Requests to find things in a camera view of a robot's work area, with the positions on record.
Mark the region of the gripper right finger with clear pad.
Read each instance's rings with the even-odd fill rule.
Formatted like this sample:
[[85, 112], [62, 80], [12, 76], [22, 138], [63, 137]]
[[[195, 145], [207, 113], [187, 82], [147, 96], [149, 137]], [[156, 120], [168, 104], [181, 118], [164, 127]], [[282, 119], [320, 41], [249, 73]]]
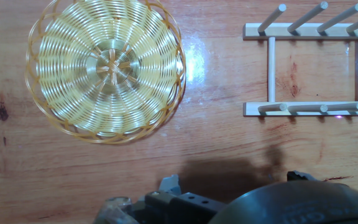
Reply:
[[311, 174], [299, 172], [297, 170], [294, 171], [288, 171], [287, 172], [287, 181], [293, 181], [293, 180], [310, 180], [310, 181], [318, 181], [315, 177], [313, 177]]

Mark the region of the gripper left finger with clear pad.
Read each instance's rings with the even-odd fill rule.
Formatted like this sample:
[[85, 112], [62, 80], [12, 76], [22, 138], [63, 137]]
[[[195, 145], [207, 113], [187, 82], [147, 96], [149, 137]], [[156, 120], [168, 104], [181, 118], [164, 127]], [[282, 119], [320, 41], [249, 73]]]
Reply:
[[182, 193], [178, 175], [162, 179], [157, 191], [135, 203], [135, 219], [141, 224], [207, 224], [225, 203], [193, 193]]

